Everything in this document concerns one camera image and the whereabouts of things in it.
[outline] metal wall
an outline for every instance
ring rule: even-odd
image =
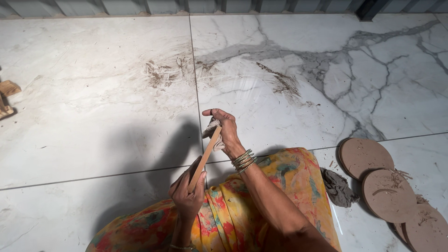
[[[189,13],[347,13],[364,0],[0,0],[0,18]],[[448,0],[390,0],[383,13],[448,13]]]

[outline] wooden disc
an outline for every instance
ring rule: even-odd
[[[392,223],[392,224],[393,224],[393,226],[394,226],[394,228],[395,228],[395,231],[396,231],[396,233],[398,234],[398,236],[399,236],[405,243],[407,243],[406,238],[405,238],[405,234],[403,233],[403,227],[401,226],[401,223]]]
[[[416,213],[417,200],[408,181],[391,170],[375,170],[362,182],[367,206],[381,219],[404,223]]]
[[[416,252],[447,251],[447,221],[430,205],[418,204],[417,214],[403,226],[407,242]]]
[[[339,159],[350,176],[362,181],[376,169],[394,169],[391,155],[381,144],[370,139],[350,138],[339,148]]]

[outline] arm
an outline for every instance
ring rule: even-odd
[[[209,109],[202,114],[212,115],[221,122],[221,136],[226,146],[223,151],[231,160],[246,151],[238,139],[233,115],[220,109]],[[258,165],[246,169],[241,178],[261,215],[283,236],[290,251],[336,251]]]
[[[196,187],[192,193],[188,193],[188,183],[190,181],[190,169],[196,170],[198,166],[198,159],[188,168],[170,187],[168,195],[174,201],[177,207],[177,221],[176,227],[171,239],[171,245],[187,248],[191,244],[191,228],[193,227],[194,219],[201,209],[204,201],[204,181],[207,175],[203,171],[199,176]],[[169,252],[190,251],[187,249],[172,248]]]

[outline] woman's left hand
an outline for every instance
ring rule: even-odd
[[[192,193],[188,193],[188,183],[190,181],[190,169],[196,169],[196,166],[191,166],[186,170],[169,188],[168,195],[176,204],[178,217],[183,223],[193,224],[196,215],[201,209],[204,202],[204,183],[206,171],[203,171],[196,183],[196,188]]]

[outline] saree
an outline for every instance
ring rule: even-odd
[[[320,168],[304,148],[282,149],[265,157],[259,167],[338,251],[340,245]],[[172,200],[162,200],[141,212],[107,224],[86,252],[167,251],[176,224]],[[238,174],[205,190],[191,241],[197,252],[284,251],[278,235],[257,210]]]

